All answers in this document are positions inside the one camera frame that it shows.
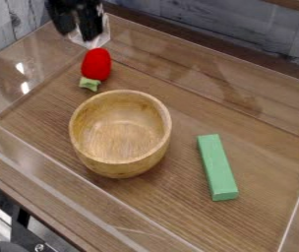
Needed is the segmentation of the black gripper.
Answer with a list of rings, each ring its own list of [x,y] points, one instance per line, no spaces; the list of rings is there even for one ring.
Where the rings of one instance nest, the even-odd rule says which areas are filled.
[[[79,7],[84,7],[84,9],[77,10],[83,40],[92,41],[103,33],[104,11],[96,8],[101,3],[103,0],[45,0],[45,4],[49,6],[49,17],[61,35],[68,35],[76,29],[71,10]]]

